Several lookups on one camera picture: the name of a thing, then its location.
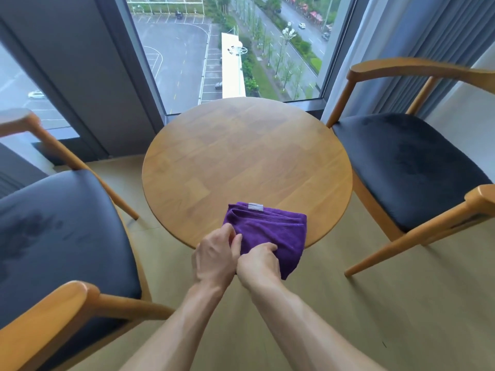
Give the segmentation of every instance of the white tag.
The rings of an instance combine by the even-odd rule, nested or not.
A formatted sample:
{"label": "white tag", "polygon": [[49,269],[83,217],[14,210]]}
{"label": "white tag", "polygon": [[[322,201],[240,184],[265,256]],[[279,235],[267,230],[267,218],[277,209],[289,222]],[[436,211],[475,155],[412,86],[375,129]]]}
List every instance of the white tag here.
{"label": "white tag", "polygon": [[263,205],[262,204],[248,203],[247,208],[250,210],[256,210],[256,211],[262,211],[263,212]]}

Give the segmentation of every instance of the black cushion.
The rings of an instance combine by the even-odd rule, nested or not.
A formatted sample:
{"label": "black cushion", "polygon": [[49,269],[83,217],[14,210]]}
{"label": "black cushion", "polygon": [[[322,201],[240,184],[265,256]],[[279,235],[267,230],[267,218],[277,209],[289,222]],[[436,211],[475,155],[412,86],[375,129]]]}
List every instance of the black cushion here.
{"label": "black cushion", "polygon": [[461,150],[415,116],[347,117],[333,130],[356,174],[404,232],[462,203],[476,186],[492,183]]}
{"label": "black cushion", "polygon": [[[141,298],[123,224],[87,170],[55,174],[0,200],[0,328],[71,280]],[[58,366],[125,323],[91,319],[40,369]]]}

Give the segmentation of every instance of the microfiber cloth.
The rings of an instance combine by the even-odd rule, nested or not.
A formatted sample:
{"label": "microfiber cloth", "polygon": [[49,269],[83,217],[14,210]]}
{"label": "microfiber cloth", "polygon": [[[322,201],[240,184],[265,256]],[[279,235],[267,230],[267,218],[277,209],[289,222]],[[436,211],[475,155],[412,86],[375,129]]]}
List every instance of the microfiber cloth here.
{"label": "microfiber cloth", "polygon": [[282,280],[298,266],[306,242],[306,215],[237,202],[229,204],[223,223],[232,224],[237,234],[242,233],[241,255],[260,243],[275,243]]}

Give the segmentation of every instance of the round wooden table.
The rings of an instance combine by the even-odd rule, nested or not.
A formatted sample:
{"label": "round wooden table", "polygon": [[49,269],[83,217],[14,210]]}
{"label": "round wooden table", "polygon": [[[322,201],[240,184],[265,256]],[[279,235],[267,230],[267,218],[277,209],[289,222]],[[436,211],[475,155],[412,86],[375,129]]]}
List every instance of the round wooden table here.
{"label": "round wooden table", "polygon": [[165,126],[146,153],[143,188],[158,221],[192,248],[236,202],[306,214],[308,247],[342,217],[352,169],[333,131],[313,116],[236,97],[194,107]]}

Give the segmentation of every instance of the chair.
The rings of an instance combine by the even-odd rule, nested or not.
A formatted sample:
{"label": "chair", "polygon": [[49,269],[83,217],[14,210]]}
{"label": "chair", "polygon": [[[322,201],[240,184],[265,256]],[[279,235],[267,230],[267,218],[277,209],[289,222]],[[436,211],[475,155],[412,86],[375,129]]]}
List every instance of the chair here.
{"label": "chair", "polygon": [[[406,114],[340,119],[357,82],[395,75],[430,77]],[[495,185],[464,153],[414,116],[440,78],[495,94],[495,72],[419,58],[351,67],[327,122],[353,168],[353,190],[391,241],[347,269],[352,276],[416,245],[429,245],[495,216]]]}
{"label": "chair", "polygon": [[61,371],[174,310],[152,302],[115,205],[139,215],[32,112],[0,112],[0,137],[24,131],[73,170],[0,200],[0,368]]}

